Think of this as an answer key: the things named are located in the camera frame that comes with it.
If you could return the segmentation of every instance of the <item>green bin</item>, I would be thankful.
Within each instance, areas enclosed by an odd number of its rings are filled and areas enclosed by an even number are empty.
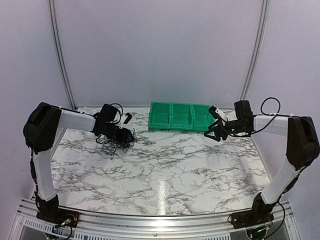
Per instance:
[[[149,129],[170,129],[172,124],[172,103],[152,102],[149,113]]]
[[[193,104],[194,125],[193,130],[199,132],[208,131],[208,126],[215,122],[215,119],[209,113],[210,105]]]
[[[192,104],[172,103],[171,129],[192,131],[194,122],[195,114]]]

